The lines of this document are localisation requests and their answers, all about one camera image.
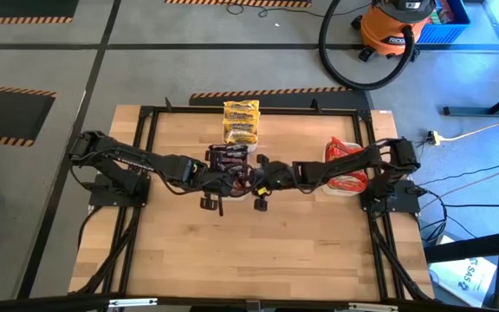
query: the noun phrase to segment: red snack bag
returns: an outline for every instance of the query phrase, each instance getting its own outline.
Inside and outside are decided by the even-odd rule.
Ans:
[[[340,140],[332,137],[325,151],[325,161],[338,159],[351,153],[356,153],[363,148],[354,143],[342,143]],[[365,170],[358,170],[348,174],[332,178],[327,186],[333,190],[340,191],[346,195],[354,195],[363,192],[367,188],[367,176]]]

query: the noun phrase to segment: black and yellow tape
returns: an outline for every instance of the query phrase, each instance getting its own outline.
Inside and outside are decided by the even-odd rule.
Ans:
[[[292,1],[276,1],[276,0],[165,0],[165,3],[176,4],[239,4],[249,6],[271,6],[271,7],[287,7],[287,8],[310,8],[311,0],[292,0]]]
[[[317,93],[317,92],[341,92],[348,90],[349,89],[346,87],[330,87],[330,88],[290,88],[290,89],[277,89],[277,90],[209,92],[209,93],[193,94],[191,98],[196,99],[196,98],[273,95],[273,94],[306,94],[306,93]]]
[[[66,16],[0,17],[0,24],[70,23],[72,21],[72,17]]]
[[[55,97],[55,95],[57,94],[56,92],[53,91],[31,90],[25,88],[8,88],[8,87],[0,87],[0,92],[30,94],[30,95],[47,95],[51,97]]]
[[[8,137],[0,137],[0,144],[11,145],[11,146],[26,146],[30,147],[34,145],[33,140],[26,140],[20,138],[8,138]]]

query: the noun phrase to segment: blue bin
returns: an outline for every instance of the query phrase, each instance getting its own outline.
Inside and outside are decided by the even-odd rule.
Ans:
[[[469,26],[471,21],[462,0],[448,0],[456,21],[448,24],[426,24],[418,43],[452,43]]]

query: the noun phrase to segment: orange shop vacuum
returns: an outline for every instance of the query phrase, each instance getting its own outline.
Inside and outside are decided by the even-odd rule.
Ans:
[[[387,77],[372,83],[359,83],[344,77],[334,68],[327,55],[327,32],[340,0],[333,0],[319,33],[319,54],[325,70],[342,86],[355,90],[382,88],[393,81],[404,70],[409,61],[415,61],[419,49],[415,42],[421,35],[424,25],[435,8],[434,0],[373,0],[364,16],[358,16],[352,27],[361,29],[366,45],[359,58],[367,61],[373,54],[392,58],[401,55],[396,68]]]

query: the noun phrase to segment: wheel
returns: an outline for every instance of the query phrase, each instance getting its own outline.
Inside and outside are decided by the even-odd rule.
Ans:
[[[361,50],[360,55],[358,56],[360,60],[363,62],[369,61],[369,58],[371,55],[373,55],[374,49],[371,47],[365,47],[364,49]]]
[[[363,16],[357,16],[353,19],[352,21],[352,28],[359,30],[361,28],[361,20],[363,19]]]
[[[417,58],[421,55],[421,50],[417,47],[413,47],[413,53],[412,53],[412,58],[410,59],[411,62],[415,62]]]

